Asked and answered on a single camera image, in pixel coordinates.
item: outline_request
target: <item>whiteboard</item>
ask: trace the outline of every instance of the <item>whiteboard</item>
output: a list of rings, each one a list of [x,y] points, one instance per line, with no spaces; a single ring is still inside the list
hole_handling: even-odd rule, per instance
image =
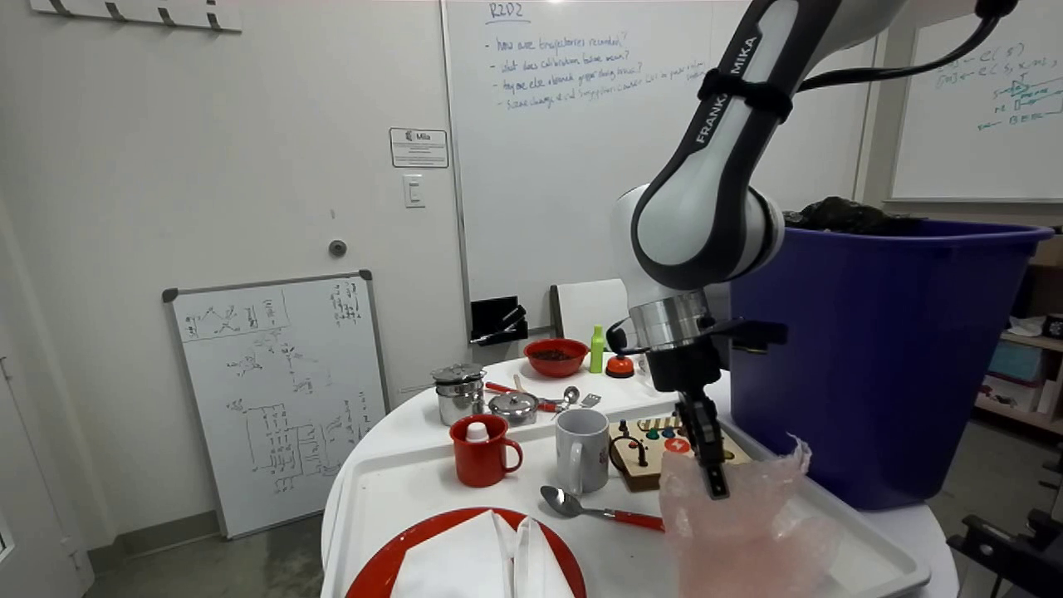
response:
[[[347,456],[386,415],[371,279],[164,292],[227,537],[323,510]]]
[[[747,6],[443,1],[470,301],[517,294],[542,327],[551,285],[617,277],[612,206],[675,152]],[[783,209],[853,197],[866,102],[866,85],[800,93],[754,185]]]
[[[913,64],[947,54],[978,25],[918,32]],[[977,50],[912,79],[893,199],[1063,199],[1063,3],[1023,0]]]

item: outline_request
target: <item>stainless steel pot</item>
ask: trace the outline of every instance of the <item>stainless steel pot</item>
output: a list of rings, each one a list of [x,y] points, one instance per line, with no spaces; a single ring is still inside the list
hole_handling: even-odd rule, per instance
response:
[[[539,399],[527,393],[499,395],[491,399],[488,407],[492,414],[504,418],[512,428],[535,424],[539,414]]]
[[[444,426],[484,413],[484,375],[478,364],[455,364],[432,373],[439,400],[439,420]]]

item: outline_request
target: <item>floor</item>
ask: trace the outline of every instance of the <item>floor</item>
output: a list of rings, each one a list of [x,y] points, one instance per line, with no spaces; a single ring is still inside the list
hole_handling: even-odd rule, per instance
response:
[[[929,501],[946,535],[968,514],[1023,531],[1030,509],[1047,509],[1041,464],[1050,445],[972,422],[941,494]],[[88,598],[304,598],[321,592],[321,518],[234,542],[206,540],[134,559],[100,576]],[[961,569],[965,563],[958,563]]]

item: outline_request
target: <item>white cup lid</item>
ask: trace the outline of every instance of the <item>white cup lid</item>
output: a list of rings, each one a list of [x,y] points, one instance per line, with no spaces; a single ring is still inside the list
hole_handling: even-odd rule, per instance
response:
[[[487,426],[483,422],[473,422],[466,429],[467,443],[486,443],[487,439]]]

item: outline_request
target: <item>green bottle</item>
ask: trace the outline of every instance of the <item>green bottle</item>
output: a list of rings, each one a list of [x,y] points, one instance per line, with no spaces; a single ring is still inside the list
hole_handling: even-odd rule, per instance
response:
[[[594,327],[594,337],[591,337],[591,374],[602,374],[602,354],[605,353],[605,335],[602,335],[602,327]]]

